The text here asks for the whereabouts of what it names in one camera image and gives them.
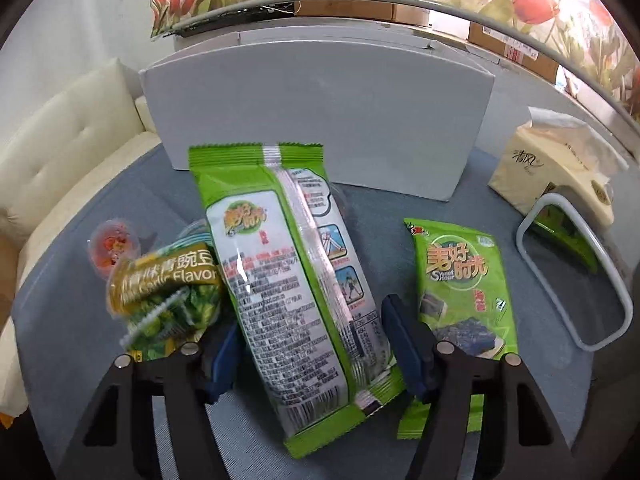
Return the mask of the brown cardboard box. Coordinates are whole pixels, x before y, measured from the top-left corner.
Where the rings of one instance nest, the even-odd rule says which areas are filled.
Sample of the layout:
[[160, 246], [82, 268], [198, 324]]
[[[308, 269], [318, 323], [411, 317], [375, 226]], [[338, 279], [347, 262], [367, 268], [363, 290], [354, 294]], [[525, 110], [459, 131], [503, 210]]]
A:
[[555, 84], [559, 63], [502, 32], [446, 13], [390, 2], [367, 0], [300, 0], [295, 15], [301, 18], [354, 18], [410, 27], [450, 47], [465, 48], [492, 60], [493, 55], [518, 64]]

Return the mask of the red jelly cup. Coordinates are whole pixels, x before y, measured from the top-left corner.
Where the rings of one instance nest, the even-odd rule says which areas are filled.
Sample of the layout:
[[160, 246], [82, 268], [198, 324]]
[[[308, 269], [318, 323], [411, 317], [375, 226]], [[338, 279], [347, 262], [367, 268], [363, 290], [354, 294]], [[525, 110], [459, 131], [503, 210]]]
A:
[[110, 219], [93, 230], [87, 252], [96, 274], [107, 280], [121, 258], [135, 259], [141, 255], [140, 240], [127, 221]]

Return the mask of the green pea snack bag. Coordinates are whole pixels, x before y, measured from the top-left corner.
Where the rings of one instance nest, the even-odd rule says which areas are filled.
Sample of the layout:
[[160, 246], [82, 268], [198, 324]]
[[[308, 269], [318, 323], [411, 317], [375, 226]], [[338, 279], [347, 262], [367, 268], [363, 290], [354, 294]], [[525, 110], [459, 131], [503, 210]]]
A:
[[126, 326], [122, 348], [135, 361], [169, 356], [216, 323], [224, 296], [206, 233], [179, 238], [137, 259], [122, 259], [107, 281], [106, 304]]

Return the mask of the seaweed pack white back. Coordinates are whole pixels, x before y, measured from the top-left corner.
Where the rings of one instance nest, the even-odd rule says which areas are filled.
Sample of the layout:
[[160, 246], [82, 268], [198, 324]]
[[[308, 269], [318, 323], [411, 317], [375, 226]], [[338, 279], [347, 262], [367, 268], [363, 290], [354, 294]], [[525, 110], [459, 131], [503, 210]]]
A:
[[248, 350], [305, 457], [404, 388], [319, 144], [197, 145], [189, 169]]

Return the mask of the white storage box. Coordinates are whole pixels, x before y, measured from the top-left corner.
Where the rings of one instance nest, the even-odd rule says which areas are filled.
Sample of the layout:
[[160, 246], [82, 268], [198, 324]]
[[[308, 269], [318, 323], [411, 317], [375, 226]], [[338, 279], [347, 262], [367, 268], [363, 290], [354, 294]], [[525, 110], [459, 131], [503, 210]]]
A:
[[450, 200], [494, 75], [411, 29], [355, 20], [218, 32], [140, 74], [177, 169], [196, 144], [319, 143], [330, 179]]

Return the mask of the white rimmed small bin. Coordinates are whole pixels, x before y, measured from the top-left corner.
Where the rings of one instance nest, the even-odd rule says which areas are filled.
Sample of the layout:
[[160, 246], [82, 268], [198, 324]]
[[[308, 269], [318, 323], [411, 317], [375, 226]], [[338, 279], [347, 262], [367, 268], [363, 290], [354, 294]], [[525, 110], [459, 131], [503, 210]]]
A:
[[515, 245], [578, 348], [597, 352], [627, 333], [634, 319], [628, 272], [577, 192], [560, 186], [542, 194]]

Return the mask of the cream tissue box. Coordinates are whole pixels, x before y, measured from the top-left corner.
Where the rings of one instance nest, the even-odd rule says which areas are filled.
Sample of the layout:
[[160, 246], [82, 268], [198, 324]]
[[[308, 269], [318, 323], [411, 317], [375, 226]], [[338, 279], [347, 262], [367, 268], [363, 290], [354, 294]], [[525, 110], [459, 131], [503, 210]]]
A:
[[628, 162], [596, 130], [573, 116], [532, 107], [518, 126], [489, 180], [489, 186], [521, 214], [541, 195], [570, 188], [586, 203], [600, 226], [614, 223], [608, 184]]

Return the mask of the cream leather sofa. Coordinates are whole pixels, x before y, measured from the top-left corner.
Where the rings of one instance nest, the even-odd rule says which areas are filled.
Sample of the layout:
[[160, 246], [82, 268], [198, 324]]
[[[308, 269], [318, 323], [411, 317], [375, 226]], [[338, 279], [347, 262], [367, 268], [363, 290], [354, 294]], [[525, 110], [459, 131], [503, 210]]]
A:
[[77, 79], [1, 149], [1, 426], [28, 401], [11, 308], [49, 246], [97, 192], [160, 144], [117, 58]]

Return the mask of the green seaweed snack pack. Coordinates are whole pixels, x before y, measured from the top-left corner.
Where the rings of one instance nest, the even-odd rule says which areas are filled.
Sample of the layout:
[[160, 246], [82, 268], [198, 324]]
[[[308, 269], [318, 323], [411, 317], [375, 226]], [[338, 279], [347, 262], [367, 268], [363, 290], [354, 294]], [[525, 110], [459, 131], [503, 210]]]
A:
[[506, 272], [496, 240], [457, 224], [405, 218], [416, 250], [418, 319], [469, 356], [518, 352]]

